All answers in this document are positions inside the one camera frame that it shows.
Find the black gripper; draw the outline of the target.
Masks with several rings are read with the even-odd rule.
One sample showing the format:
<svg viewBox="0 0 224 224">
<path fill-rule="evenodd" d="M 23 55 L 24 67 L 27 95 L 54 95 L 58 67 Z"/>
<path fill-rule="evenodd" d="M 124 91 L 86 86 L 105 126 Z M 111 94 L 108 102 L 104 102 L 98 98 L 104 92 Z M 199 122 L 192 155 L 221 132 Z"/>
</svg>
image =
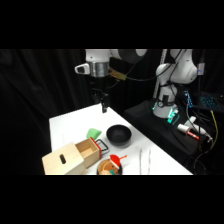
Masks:
<svg viewBox="0 0 224 224">
<path fill-rule="evenodd" d="M 108 109 L 108 100 L 106 99 L 108 97 L 106 78 L 93 77 L 91 79 L 91 89 L 94 99 L 101 103 L 102 113 L 106 113 Z"/>
</svg>

